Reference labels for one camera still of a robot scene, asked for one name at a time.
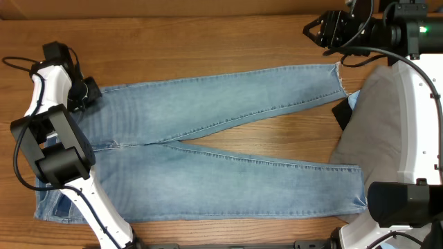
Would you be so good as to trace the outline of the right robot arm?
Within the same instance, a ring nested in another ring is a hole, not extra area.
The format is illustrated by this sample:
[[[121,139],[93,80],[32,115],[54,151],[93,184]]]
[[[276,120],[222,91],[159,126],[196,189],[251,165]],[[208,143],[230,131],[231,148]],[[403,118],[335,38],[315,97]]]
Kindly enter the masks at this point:
[[[401,160],[395,182],[373,182],[368,210],[324,241],[296,248],[379,248],[430,225],[421,248],[442,247],[442,19],[425,1],[349,1],[303,32],[325,55],[386,58],[399,91]]]

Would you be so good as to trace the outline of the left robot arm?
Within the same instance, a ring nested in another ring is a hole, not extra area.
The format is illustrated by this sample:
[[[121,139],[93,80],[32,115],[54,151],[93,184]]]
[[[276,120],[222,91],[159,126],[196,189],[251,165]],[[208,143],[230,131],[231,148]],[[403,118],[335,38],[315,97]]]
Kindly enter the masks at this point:
[[[72,48],[54,41],[43,51],[45,59],[27,70],[34,84],[29,109],[10,124],[16,177],[30,190],[57,190],[68,197],[101,248],[144,248],[96,180],[93,148],[70,114],[101,97],[98,85],[83,76]]]

